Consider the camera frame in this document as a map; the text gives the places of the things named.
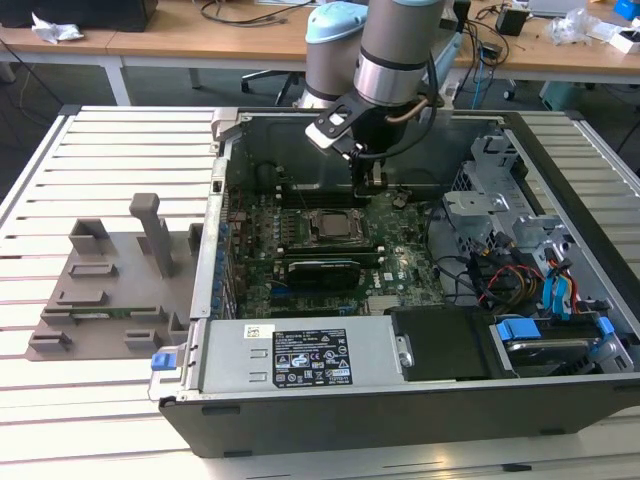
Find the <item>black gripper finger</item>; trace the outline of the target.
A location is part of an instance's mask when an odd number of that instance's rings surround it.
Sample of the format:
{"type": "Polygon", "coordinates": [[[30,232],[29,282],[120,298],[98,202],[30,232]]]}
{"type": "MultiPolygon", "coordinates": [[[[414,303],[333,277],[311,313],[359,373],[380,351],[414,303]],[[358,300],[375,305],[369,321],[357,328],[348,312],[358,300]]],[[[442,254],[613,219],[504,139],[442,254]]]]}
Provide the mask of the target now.
{"type": "Polygon", "coordinates": [[[387,189],[385,162],[385,159],[352,162],[352,190],[356,198],[372,197],[387,189]]]}

